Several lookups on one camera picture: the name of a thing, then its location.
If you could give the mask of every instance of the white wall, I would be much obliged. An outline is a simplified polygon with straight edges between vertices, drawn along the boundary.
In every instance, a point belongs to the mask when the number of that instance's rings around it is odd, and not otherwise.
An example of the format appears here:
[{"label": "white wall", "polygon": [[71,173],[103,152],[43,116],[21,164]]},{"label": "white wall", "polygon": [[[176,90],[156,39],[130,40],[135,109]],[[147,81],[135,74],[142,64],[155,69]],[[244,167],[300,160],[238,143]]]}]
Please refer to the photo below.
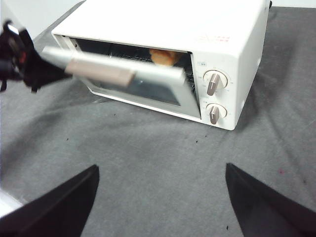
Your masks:
[{"label": "white wall", "polygon": [[17,18],[34,39],[80,1],[82,0],[1,0],[6,11],[1,8],[1,19]]},{"label": "white wall", "polygon": [[272,0],[273,6],[315,7],[316,0]]}]

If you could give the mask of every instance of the gray table surface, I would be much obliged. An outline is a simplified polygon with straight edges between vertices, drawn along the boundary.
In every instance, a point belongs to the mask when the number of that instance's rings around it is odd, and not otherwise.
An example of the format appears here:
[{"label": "gray table surface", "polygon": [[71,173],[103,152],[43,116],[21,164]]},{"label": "gray table surface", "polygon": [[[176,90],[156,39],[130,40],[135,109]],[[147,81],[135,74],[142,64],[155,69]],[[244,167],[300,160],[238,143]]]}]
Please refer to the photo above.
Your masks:
[{"label": "gray table surface", "polygon": [[[27,203],[99,165],[85,237],[242,236],[227,162],[316,211],[315,22],[316,9],[272,7],[234,131],[98,97],[76,80],[36,95],[9,83],[1,94],[1,187]],[[35,40],[38,50],[56,45],[52,28]]]}]

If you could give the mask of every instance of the toaster oven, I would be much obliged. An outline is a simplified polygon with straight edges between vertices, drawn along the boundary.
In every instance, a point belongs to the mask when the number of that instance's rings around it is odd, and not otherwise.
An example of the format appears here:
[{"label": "toaster oven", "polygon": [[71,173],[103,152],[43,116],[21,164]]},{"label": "toaster oven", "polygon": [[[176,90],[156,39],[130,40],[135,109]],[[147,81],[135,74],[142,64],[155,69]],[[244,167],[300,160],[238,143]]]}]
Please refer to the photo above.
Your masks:
[{"label": "toaster oven", "polygon": [[[89,0],[52,35],[64,49],[133,72],[128,86],[80,77],[92,93],[233,130],[261,61],[268,12],[268,0]],[[153,50],[179,57],[157,65]]]}]

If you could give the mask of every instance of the bread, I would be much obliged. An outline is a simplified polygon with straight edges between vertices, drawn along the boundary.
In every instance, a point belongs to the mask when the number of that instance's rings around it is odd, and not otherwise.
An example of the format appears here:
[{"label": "bread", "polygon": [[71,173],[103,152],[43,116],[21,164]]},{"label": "bread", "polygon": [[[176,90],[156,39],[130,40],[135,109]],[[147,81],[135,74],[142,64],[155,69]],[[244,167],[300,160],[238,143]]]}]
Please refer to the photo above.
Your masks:
[{"label": "bread", "polygon": [[155,64],[173,66],[176,64],[183,53],[168,51],[168,50],[160,50],[160,49],[149,49],[149,53],[151,55],[151,60]]}]

